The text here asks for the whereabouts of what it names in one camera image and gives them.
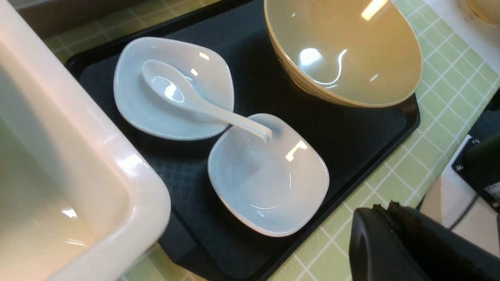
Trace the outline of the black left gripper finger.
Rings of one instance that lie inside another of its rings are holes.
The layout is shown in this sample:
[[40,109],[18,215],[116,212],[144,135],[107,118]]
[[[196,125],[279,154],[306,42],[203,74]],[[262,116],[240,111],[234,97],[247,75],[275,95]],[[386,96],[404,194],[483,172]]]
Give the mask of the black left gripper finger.
[[349,262],[354,281],[498,281],[500,261],[414,208],[357,208]]

